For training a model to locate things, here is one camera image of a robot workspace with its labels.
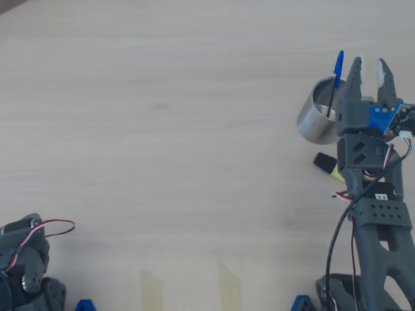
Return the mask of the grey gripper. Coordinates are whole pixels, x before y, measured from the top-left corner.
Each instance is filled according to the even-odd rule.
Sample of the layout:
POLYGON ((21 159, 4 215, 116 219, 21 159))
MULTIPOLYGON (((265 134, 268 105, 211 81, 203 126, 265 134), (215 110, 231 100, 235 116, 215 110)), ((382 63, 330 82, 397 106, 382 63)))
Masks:
POLYGON ((369 133, 382 136, 377 126, 370 125, 370 109, 379 106, 397 106, 403 100, 397 96, 394 75, 383 58, 377 60, 377 102, 361 100, 363 57, 354 59, 344 84, 341 99, 336 110, 336 134, 369 133))

